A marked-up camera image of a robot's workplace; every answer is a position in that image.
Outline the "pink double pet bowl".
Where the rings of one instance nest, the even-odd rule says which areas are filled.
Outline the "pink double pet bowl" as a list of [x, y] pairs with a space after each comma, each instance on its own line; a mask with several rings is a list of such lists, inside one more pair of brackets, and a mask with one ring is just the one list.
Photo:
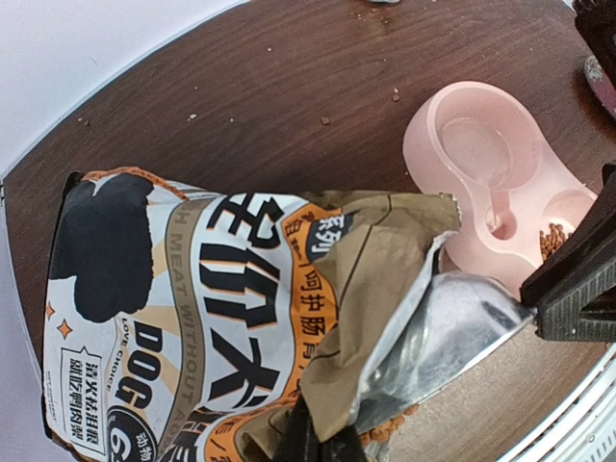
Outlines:
[[418, 189], [449, 193], [461, 212], [445, 249], [459, 269], [518, 295], [544, 262], [550, 225], [574, 232], [597, 199], [559, 160], [530, 112], [479, 82], [432, 95], [413, 115], [403, 156]]

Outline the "brown pet food bag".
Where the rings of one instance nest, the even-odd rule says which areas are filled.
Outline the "brown pet food bag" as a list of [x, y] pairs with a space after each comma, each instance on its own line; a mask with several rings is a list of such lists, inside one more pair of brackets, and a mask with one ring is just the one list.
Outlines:
[[534, 318], [440, 269], [447, 194], [208, 192], [72, 173], [49, 262], [48, 437], [82, 461], [381, 461]]

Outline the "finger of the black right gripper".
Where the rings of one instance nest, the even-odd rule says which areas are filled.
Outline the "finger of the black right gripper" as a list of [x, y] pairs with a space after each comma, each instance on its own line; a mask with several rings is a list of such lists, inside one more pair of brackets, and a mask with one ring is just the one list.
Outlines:
[[615, 342], [614, 281], [540, 283], [534, 306], [536, 334], [545, 341]]
[[522, 303], [538, 307], [553, 290], [591, 284], [591, 298], [615, 287], [615, 165], [603, 166], [603, 189], [572, 236], [521, 287]]

